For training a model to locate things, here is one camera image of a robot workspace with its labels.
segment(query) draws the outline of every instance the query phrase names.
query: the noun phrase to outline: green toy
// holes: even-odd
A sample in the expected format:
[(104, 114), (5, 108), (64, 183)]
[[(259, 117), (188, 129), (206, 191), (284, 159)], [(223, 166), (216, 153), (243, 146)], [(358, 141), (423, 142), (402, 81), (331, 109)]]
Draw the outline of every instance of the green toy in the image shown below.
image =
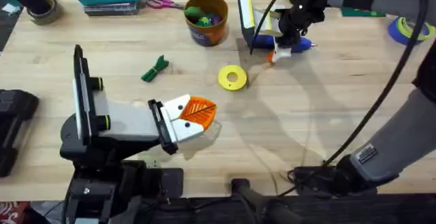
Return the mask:
[(206, 14), (202, 11), (202, 9), (200, 9), (200, 7), (196, 7), (196, 6), (189, 6), (185, 10), (185, 15), (188, 18), (196, 18), (196, 19), (200, 19), (201, 17), (206, 16)]
[(209, 18), (207, 18), (207, 17), (201, 17), (201, 18), (197, 21), (196, 25), (197, 25), (197, 26), (200, 26), (200, 27), (210, 27), (210, 26), (212, 26), (212, 23), (211, 23), (211, 20), (209, 20)]
[(148, 72), (141, 76), (142, 81), (151, 82), (153, 78), (156, 78), (157, 74), (165, 69), (170, 64), (169, 61), (164, 59), (164, 56), (161, 55), (156, 62), (156, 65), (152, 67)]

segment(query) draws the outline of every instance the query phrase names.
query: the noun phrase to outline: orange object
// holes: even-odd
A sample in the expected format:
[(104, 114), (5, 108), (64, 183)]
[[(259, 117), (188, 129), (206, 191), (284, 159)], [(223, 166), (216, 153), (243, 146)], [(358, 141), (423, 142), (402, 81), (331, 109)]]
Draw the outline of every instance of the orange object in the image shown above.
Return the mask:
[(266, 57), (266, 60), (269, 62), (269, 63), (271, 63), (271, 64), (273, 64), (273, 55), (274, 55), (274, 51), (275, 50), (271, 50), (271, 52), (268, 54), (268, 56)]
[(210, 27), (197, 26), (185, 16), (191, 36), (197, 44), (202, 46), (217, 45), (225, 35), (225, 23), (229, 10), (227, 3), (224, 0), (188, 0), (185, 9), (189, 6), (200, 7), (205, 14), (220, 15), (221, 22)]
[(212, 124), (216, 112), (217, 105), (215, 103), (202, 97), (191, 97), (180, 118), (201, 124), (203, 129), (207, 130)]

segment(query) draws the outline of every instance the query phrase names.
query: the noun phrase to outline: green object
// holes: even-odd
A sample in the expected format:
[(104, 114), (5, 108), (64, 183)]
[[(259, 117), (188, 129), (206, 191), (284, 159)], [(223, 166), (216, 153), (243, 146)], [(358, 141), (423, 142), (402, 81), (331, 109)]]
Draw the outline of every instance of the green object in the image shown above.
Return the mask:
[(186, 17), (192, 17), (192, 18), (201, 18), (206, 16), (206, 14), (202, 11), (202, 9), (196, 6), (189, 6), (185, 10), (185, 15)]
[(170, 64), (169, 61), (164, 59), (164, 56), (161, 55), (156, 62), (156, 65), (152, 67), (148, 72), (141, 76), (142, 81), (151, 82), (154, 78), (156, 78), (157, 74), (164, 70)]
[(211, 20), (209, 20), (209, 18), (207, 18), (207, 17), (201, 17), (201, 18), (197, 21), (196, 25), (197, 25), (197, 26), (200, 26), (200, 27), (210, 27), (210, 26), (212, 26), (212, 23), (211, 23)]
[(342, 16), (364, 16), (364, 17), (385, 17), (383, 12), (369, 12), (358, 9), (342, 8)]

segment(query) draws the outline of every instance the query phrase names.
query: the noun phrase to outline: orange and white object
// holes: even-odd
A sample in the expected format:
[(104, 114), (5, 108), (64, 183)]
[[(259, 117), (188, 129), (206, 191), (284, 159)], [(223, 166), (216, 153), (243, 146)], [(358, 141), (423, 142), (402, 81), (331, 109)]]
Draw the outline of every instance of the orange and white object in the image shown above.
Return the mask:
[(201, 97), (183, 95), (160, 108), (173, 143), (203, 133), (212, 124), (217, 106)]

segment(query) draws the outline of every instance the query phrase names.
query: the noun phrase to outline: yellow tape roll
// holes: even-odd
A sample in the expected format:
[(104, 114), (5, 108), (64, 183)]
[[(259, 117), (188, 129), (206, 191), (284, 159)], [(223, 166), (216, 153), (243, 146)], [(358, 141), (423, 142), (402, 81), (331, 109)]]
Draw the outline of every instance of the yellow tape roll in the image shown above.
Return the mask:
[[(228, 80), (227, 76), (229, 74), (235, 74), (236, 81), (232, 82)], [(218, 83), (226, 90), (237, 91), (244, 87), (246, 82), (247, 75), (244, 69), (238, 65), (228, 65), (219, 70)]]

